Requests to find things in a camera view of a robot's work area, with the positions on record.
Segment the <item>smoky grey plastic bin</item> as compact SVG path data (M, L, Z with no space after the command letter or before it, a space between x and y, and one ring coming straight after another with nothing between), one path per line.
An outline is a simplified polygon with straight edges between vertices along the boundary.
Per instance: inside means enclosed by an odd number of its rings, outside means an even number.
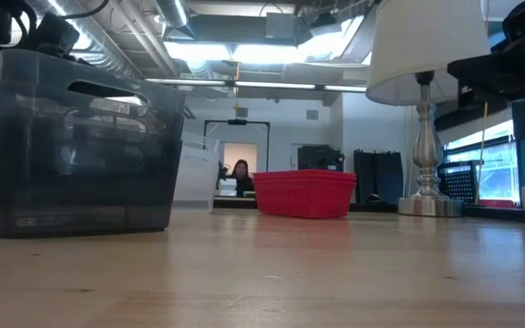
M141 149L146 144L180 138L184 116L175 109L154 108L109 99L62 104L48 98L0 102L0 137L13 141L68 144L76 149Z
M182 142L0 138L0 238L163 231Z
M85 83L142 96L152 108L170 109L179 114L185 109L184 94L176 88L23 49L0 52L0 82L3 81L55 89Z

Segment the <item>red plastic mesh basket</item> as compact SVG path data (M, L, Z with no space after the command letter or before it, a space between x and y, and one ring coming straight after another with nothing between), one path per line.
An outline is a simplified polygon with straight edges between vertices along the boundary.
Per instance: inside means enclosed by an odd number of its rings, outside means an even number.
M285 178L303 178L303 177L323 177L329 179L353 179L354 173L345 173L334 170L324 169L302 169L287 171L269 171L254 173L255 179L285 179Z
M256 179L253 186L260 212L305 219L343 218L355 188L349 179Z
M341 180L341 181L350 180L350 181L354 181L355 177L353 179L329 179L329 178L323 178L323 177L303 177L303 178L285 178L285 179L299 179L299 180L304 180L304 179L328 179L328 180Z

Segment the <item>clear plastic bin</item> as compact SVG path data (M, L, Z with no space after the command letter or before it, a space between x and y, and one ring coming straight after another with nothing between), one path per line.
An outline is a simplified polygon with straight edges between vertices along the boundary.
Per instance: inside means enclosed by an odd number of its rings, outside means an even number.
M220 146L218 139L204 137L203 135L187 131L181 134L181 139L184 145L189 148L202 149L212 153L216 153Z
M211 212L217 178L217 159L188 158L181 152L173 208Z
M196 158L196 159L207 159L207 160L210 160L210 159L216 160L219 157L218 151L216 153L212 153L212 152L205 151L202 149L189 148L184 145L183 141L182 141L182 144L183 144L182 155L184 157Z

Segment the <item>thin yellow pole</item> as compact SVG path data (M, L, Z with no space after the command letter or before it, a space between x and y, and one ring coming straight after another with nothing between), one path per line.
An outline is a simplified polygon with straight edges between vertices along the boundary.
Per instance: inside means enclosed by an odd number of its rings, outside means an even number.
M477 206L479 205L480 201L480 186L481 186L481 175L482 175L482 169L484 165L484 149L485 149L485 135L488 125L488 115L489 115L489 103L484 103L483 108L483 129L481 130L481 144L479 149L479 169L477 170L477 179L476 179L476 198L474 204Z

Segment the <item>black perforated chair back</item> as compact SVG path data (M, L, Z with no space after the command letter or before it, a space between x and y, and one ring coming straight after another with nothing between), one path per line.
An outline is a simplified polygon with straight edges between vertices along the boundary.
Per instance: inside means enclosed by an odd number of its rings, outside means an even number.
M453 200L474 204L478 197L478 173L480 160L456 161L438 167L439 188Z

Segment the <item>red flat object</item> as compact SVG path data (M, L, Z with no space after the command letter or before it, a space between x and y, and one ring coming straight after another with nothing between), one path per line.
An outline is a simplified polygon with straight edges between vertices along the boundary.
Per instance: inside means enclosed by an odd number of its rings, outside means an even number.
M484 199L479 201L479 205L489 208L517 209L518 205L513 200L491 200Z

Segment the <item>black upright panels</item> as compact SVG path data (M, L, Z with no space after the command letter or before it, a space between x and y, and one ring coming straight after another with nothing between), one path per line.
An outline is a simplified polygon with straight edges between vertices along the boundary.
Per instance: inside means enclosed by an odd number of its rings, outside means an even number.
M354 151L354 173L357 177L355 202L365 203L367 195L374 193L383 203L397 204L404 197L404 171L399 152Z

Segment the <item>black box machine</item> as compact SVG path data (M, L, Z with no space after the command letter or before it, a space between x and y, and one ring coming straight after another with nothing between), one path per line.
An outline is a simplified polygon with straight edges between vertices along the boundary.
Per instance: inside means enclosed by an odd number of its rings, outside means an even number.
M329 146L301 146L297 150L298 169L344 171L345 155Z

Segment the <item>grey ceiling box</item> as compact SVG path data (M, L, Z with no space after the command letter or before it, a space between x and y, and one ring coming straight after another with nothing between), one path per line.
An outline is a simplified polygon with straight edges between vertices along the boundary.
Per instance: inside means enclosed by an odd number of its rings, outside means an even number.
M293 14L267 13L265 16L265 38L272 40L293 40Z

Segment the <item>person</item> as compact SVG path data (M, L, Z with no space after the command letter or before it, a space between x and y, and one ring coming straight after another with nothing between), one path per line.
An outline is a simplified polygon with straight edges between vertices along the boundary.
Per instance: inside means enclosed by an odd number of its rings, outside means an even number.
M245 159L239 159L235 163L231 178L236 180L236 192L238 197L242 197L245 191L254 191L252 178L249 174L248 163Z

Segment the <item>white desk box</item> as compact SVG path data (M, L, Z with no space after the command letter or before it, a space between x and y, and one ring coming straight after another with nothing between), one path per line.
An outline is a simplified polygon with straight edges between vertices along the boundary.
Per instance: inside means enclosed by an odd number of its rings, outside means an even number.
M237 180L232 178L219 179L217 185L217 196L219 197L236 197Z

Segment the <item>silver corrugated air duct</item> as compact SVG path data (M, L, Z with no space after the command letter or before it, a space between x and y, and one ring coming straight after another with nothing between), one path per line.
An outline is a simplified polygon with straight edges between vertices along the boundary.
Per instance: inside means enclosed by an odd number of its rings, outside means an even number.
M56 15L70 15L91 11L102 0L26 0L36 11L38 21L50 12ZM122 75L140 77L140 70L117 46L115 41L101 27L95 16L69 20L79 32L80 37L71 51L71 55L82 58L88 63Z

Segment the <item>black aluminium table frame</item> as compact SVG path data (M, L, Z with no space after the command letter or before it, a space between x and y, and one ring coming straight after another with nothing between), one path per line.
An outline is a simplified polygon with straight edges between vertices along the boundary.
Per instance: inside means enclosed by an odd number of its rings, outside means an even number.
M215 209L240 209L257 210L254 199L217 198L213 202ZM396 212L397 205L394 204L355 204L349 207L350 212ZM487 220L501 220L525 223L525 210L491 208L478 205L465 205L463 214L466 217L481 218Z

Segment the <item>silver smooth air duct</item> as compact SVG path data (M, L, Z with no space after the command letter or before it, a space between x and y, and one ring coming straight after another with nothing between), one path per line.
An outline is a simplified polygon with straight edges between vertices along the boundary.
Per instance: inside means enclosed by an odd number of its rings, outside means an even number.
M189 23L189 7L185 0L155 0L155 2L167 26L179 28Z

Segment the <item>black gantry frame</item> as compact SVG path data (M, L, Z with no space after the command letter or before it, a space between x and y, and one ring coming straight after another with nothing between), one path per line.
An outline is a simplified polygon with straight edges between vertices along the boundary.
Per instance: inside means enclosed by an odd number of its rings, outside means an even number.
M204 121L203 135L206 138L218 139L224 145L229 143L255 144L257 146L256 161L249 162L250 171L257 164L259 171L269 169L269 150L271 124L263 121L248 121L246 119L228 119Z

